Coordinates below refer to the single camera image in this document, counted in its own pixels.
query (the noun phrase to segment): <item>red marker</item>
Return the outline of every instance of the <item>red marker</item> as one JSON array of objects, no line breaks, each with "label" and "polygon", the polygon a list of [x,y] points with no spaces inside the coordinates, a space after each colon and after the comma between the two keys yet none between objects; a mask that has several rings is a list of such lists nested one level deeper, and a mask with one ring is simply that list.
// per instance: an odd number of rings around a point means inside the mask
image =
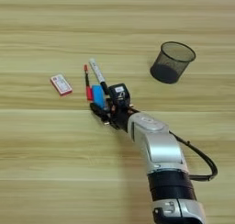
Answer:
[{"label": "red marker", "polygon": [[89,101],[93,101],[93,94],[92,94],[92,88],[90,87],[90,83],[89,83],[87,65],[84,66],[84,78],[85,78],[85,85],[86,85],[86,98]]}]

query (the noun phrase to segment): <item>black cable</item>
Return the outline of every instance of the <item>black cable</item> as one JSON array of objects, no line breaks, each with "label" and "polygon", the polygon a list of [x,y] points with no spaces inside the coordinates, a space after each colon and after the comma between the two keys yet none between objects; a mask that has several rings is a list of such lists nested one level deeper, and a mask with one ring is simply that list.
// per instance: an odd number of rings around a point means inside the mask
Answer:
[{"label": "black cable", "polygon": [[207,156],[205,155],[201,150],[199,150],[197,147],[193,146],[190,141],[185,141],[172,133],[172,135],[181,143],[183,143],[185,146],[189,147],[191,150],[193,150],[196,154],[198,154],[210,167],[211,169],[211,174],[210,175],[189,175],[191,180],[198,181],[198,182],[205,182],[205,181],[210,181],[212,180],[217,174],[218,174],[218,168],[215,165],[215,163]]}]

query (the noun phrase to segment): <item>small box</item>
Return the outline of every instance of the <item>small box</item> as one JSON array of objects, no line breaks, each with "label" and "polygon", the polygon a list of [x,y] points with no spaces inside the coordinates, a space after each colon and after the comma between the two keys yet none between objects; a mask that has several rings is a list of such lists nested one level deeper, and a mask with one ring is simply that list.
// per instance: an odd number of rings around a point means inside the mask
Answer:
[{"label": "small box", "polygon": [[52,76],[50,79],[51,83],[54,85],[56,90],[59,92],[60,95],[68,95],[73,90],[69,83],[65,80],[62,74],[57,74]]}]

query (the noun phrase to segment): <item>black mesh cup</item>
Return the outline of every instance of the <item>black mesh cup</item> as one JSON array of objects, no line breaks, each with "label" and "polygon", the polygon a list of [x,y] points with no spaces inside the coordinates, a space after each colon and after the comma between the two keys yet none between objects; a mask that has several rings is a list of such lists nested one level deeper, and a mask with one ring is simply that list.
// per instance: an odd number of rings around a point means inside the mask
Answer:
[{"label": "black mesh cup", "polygon": [[151,67],[151,75],[163,83],[176,83],[195,58],[195,52],[187,45],[173,41],[165,42]]}]

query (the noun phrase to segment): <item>marker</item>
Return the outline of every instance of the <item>marker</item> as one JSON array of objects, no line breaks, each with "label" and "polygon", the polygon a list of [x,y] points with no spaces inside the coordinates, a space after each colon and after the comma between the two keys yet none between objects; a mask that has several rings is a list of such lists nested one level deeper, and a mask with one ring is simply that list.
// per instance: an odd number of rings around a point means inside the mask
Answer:
[{"label": "marker", "polygon": [[99,67],[98,67],[98,65],[95,62],[95,59],[90,59],[89,63],[90,63],[90,65],[91,65],[91,67],[92,67],[92,69],[93,69],[93,71],[95,73],[95,76],[96,76],[98,82],[102,86],[104,93],[106,95],[108,95],[108,89],[107,89],[107,85],[106,85],[106,80],[103,77],[103,75],[101,74],[101,72],[99,70]]},{"label": "marker", "polygon": [[88,77],[88,67],[84,66],[84,79],[85,79],[85,90],[86,90],[86,99],[89,101],[93,100],[92,88],[90,87],[89,77]]}]

